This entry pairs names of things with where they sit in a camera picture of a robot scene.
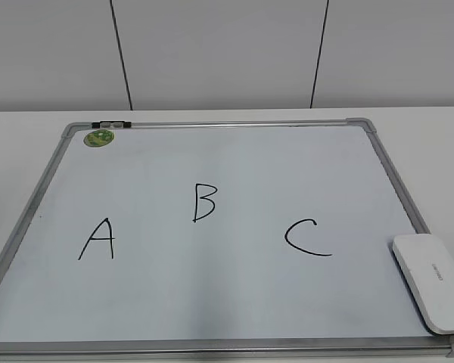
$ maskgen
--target white table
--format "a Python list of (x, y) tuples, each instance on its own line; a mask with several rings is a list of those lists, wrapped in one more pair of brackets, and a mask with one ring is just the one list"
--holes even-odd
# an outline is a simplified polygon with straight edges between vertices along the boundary
[[(367, 117), (373, 121), (429, 229), (444, 240), (454, 257), (454, 107), (0, 113), (0, 251), (69, 123), (115, 119), (188, 122), (347, 117)], [(422, 362), (445, 358), (365, 360)]]

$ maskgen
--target whiteboard frame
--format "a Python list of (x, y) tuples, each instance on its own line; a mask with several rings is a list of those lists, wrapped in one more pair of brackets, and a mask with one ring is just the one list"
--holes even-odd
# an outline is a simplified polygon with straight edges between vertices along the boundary
[[(100, 121), (71, 123), (45, 168), (36, 189), (0, 254), (0, 283), (17, 252), (28, 226), (59, 167), (71, 138), (90, 129), (183, 129), (225, 127), (362, 127), (390, 179), (417, 233), (430, 233), (385, 151), (369, 119), (333, 119), (228, 123), (130, 123)], [(448, 355), (454, 353), (451, 336), (387, 338), (315, 338), (246, 340), (150, 340), (102, 342), (0, 342), (0, 359), (119, 359), (119, 358), (245, 358), (245, 357), (341, 357), (393, 355)]]

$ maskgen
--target round magnet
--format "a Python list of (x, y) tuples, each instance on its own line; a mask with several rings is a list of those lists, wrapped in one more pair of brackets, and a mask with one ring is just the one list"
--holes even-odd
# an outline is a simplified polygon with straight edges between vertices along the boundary
[(109, 144), (112, 140), (114, 140), (114, 133), (101, 129), (87, 134), (84, 138), (84, 144), (89, 147), (101, 147)]

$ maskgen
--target black marker writing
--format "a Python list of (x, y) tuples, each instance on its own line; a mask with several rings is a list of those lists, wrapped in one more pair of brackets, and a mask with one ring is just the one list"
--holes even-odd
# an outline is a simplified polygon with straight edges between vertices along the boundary
[(316, 224), (316, 221), (314, 219), (301, 219), (300, 221), (297, 221), (296, 223), (294, 223), (290, 228), (288, 228), (288, 230), (286, 231), (285, 233), (285, 240), (286, 242), (288, 242), (288, 244), (291, 246), (291, 247), (294, 247), (296, 250), (299, 250), (299, 251), (302, 251), (302, 252), (305, 252), (305, 253), (309, 253), (310, 255), (314, 255), (314, 256), (323, 256), (323, 257), (327, 257), (327, 256), (332, 256), (332, 253), (329, 253), (329, 254), (324, 254), (324, 253), (314, 253), (314, 252), (310, 252), (308, 250), (304, 250), (302, 249), (301, 247), (298, 247), (296, 246), (295, 244), (291, 243), (289, 241), (289, 232), (291, 232), (293, 230), (294, 227), (296, 227), (297, 225), (300, 225), (301, 223), (304, 223), (304, 222), (311, 222), (313, 223), (314, 225), (317, 225)]
[[(202, 195), (201, 197), (198, 196), (198, 187), (208, 187), (208, 188), (212, 188), (213, 189), (213, 192), (209, 193), (209, 194), (204, 194)], [(212, 214), (212, 212), (215, 210), (215, 202), (213, 200), (211, 200), (209, 197), (211, 195), (214, 195), (216, 192), (218, 191), (218, 189), (216, 187), (214, 187), (213, 185), (208, 185), (208, 184), (200, 184), (200, 183), (197, 183), (195, 185), (195, 214), (194, 214), (194, 218), (193, 218), (193, 222), (195, 223), (196, 221), (200, 221), (201, 219), (207, 217), (208, 215)], [(209, 212), (208, 213), (205, 213), (203, 216), (197, 218), (197, 212), (198, 212), (198, 200), (199, 199), (202, 199), (202, 200), (208, 200), (209, 202), (212, 203), (212, 207), (210, 208)]]
[[(104, 224), (106, 223), (107, 224), (107, 227), (109, 228), (109, 237), (105, 237), (105, 238), (95, 238), (93, 237), (95, 235), (95, 233), (98, 231), (98, 229)], [(88, 248), (88, 245), (89, 245), (89, 242), (91, 242), (92, 240), (108, 240), (109, 241), (109, 246), (110, 246), (110, 249), (111, 249), (111, 258), (114, 259), (114, 251), (113, 251), (113, 228), (111, 227), (111, 223), (109, 222), (109, 219), (108, 218), (105, 218), (102, 220), (101, 223), (99, 223), (98, 227), (95, 228), (95, 230), (91, 233), (91, 235), (89, 236), (86, 244), (84, 245), (82, 251), (81, 251), (81, 254), (79, 255), (79, 258), (78, 258), (78, 261), (81, 260), (82, 258), (82, 255), (84, 254), (84, 251), (86, 251), (86, 248)]]

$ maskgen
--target white writing surface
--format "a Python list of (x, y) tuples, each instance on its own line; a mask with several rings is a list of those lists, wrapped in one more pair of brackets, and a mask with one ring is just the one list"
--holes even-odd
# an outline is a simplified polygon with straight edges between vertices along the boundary
[(361, 128), (113, 132), (74, 135), (0, 341), (428, 335), (389, 249), (414, 231)]

